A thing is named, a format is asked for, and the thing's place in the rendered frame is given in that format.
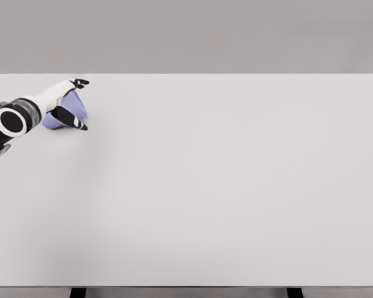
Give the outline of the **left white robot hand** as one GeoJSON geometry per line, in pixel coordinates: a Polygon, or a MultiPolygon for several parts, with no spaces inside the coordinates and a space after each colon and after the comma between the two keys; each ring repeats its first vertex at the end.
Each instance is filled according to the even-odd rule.
{"type": "Polygon", "coordinates": [[[89,85],[86,79],[75,78],[71,80],[64,80],[52,87],[50,91],[50,99],[47,101],[46,112],[50,112],[52,116],[73,129],[87,131],[88,127],[75,114],[60,106],[60,101],[69,93],[76,89],[83,89],[89,85]]]}

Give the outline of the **light blue cup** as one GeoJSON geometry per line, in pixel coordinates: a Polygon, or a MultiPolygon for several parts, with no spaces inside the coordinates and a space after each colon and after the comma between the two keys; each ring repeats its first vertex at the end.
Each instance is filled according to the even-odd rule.
{"type": "MultiPolygon", "coordinates": [[[[72,91],[65,97],[63,97],[63,99],[60,101],[59,106],[64,107],[80,120],[83,120],[88,116],[88,111],[76,91],[72,91]]],[[[65,123],[57,120],[52,115],[52,112],[46,113],[45,117],[42,120],[42,125],[47,129],[59,129],[68,127],[68,125],[66,125],[65,123]]]]}

